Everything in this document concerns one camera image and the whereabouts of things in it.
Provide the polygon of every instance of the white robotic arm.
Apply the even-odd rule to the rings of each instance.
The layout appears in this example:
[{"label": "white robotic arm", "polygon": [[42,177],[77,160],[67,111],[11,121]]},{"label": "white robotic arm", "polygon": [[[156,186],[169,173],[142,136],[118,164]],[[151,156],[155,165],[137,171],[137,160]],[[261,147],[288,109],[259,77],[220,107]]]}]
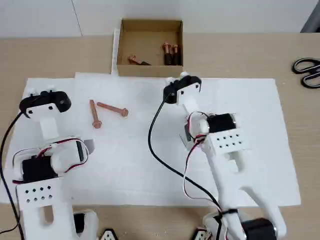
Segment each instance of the white robotic arm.
[{"label": "white robotic arm", "polygon": [[[98,217],[88,210],[73,213],[64,174],[83,165],[89,150],[78,137],[61,137],[57,115],[67,111],[71,101],[63,91],[31,94],[20,103],[27,118],[39,122],[43,148],[23,149],[13,157],[19,208],[23,213],[26,240],[97,240]],[[51,207],[53,222],[45,219]]]},{"label": "white robotic arm", "polygon": [[[168,78],[167,81],[163,99],[169,95],[166,102],[183,106],[186,113],[186,131],[180,136],[186,148],[191,149],[195,136],[205,137],[199,146],[207,156],[218,189],[219,214],[228,230],[228,239],[272,240],[284,237],[287,232],[285,221],[269,189],[258,181],[260,176],[250,151],[250,140],[245,131],[237,126],[235,116],[231,113],[202,114],[191,118],[193,113],[200,113],[195,97],[200,94],[201,80],[183,72],[180,79]],[[238,172],[231,171],[230,159],[235,160]],[[241,222],[236,211],[239,191],[247,192],[268,219]],[[212,216],[206,216],[204,223],[209,230],[216,229],[210,226]]]}]

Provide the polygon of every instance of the wooden table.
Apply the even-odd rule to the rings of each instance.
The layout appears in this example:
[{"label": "wooden table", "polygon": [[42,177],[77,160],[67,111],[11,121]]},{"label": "wooden table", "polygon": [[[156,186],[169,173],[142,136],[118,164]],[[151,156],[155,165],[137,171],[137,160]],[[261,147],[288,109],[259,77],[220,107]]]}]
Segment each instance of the wooden table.
[{"label": "wooden table", "polygon": [[[17,113],[27,78],[66,78],[75,72],[109,73],[112,36],[0,40],[0,134]],[[320,34],[185,34],[184,66],[191,74],[221,78],[275,78],[300,186],[302,205],[284,207],[290,240],[318,239],[320,229],[320,91],[300,85],[291,73],[301,57],[320,57]],[[123,240],[188,240],[208,208],[93,208],[100,230]],[[258,215],[257,209],[249,211]],[[0,227],[15,224],[0,205]],[[18,232],[0,240],[18,240]]]}]

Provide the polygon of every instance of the white paper sheet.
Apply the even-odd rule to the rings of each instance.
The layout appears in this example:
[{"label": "white paper sheet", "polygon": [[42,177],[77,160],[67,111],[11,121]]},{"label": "white paper sheet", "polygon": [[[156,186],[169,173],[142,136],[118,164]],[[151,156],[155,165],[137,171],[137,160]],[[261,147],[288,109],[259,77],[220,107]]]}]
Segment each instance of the white paper sheet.
[{"label": "white paper sheet", "polygon": [[[43,89],[54,84],[66,91],[72,107],[58,120],[61,134],[93,137],[95,151],[84,167],[75,168],[66,180],[73,204],[207,206],[205,200],[184,196],[181,177],[158,163],[148,149],[147,135],[151,120],[161,101],[163,79],[118,77],[109,74],[77,73],[76,81],[29,79],[27,87]],[[203,79],[198,104],[202,111],[241,115],[242,126],[251,140],[260,165],[261,178],[271,188],[280,206],[301,204],[299,186],[288,144],[283,113],[273,79]],[[98,108],[102,128],[92,127],[89,99],[129,110],[128,118]],[[154,151],[179,171],[188,154],[179,138],[184,112],[176,105],[165,104],[152,132]],[[41,143],[39,127],[23,117],[16,124],[6,159],[5,176],[13,178],[11,160],[22,148]],[[191,156],[189,177],[217,197],[217,189],[204,153]],[[0,201],[7,202],[3,186]],[[192,196],[204,194],[187,185]],[[254,206],[245,194],[239,206]]]}]

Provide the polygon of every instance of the open cardboard box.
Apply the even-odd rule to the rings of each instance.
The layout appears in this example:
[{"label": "open cardboard box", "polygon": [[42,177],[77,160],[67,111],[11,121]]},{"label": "open cardboard box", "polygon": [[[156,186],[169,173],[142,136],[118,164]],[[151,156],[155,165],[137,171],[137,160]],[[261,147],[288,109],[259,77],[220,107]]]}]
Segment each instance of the open cardboard box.
[{"label": "open cardboard box", "polygon": [[[178,44],[181,65],[165,65],[163,45]],[[131,64],[130,55],[151,65]],[[183,22],[180,20],[122,19],[117,58],[119,76],[176,77],[183,72]]]}]

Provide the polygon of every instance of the scissors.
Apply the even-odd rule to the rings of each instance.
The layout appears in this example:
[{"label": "scissors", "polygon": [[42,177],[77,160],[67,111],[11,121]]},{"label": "scissors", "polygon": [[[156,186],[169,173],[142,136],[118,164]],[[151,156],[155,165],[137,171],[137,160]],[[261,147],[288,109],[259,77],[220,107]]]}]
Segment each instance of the scissors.
[{"label": "scissors", "polygon": [[[312,66],[308,66],[308,67],[305,67],[305,68],[298,68],[298,66],[301,63],[310,63],[310,64],[312,64]],[[293,63],[291,70],[295,74],[309,73],[308,75],[304,76],[301,79],[301,84],[305,88],[308,88],[308,89],[318,89],[318,88],[320,88],[320,83],[318,83],[318,84],[310,84],[310,83],[308,83],[309,80],[315,79],[317,77],[320,77],[320,60],[315,59],[315,58],[311,58],[311,57],[298,59],[297,61],[295,61]]]}]

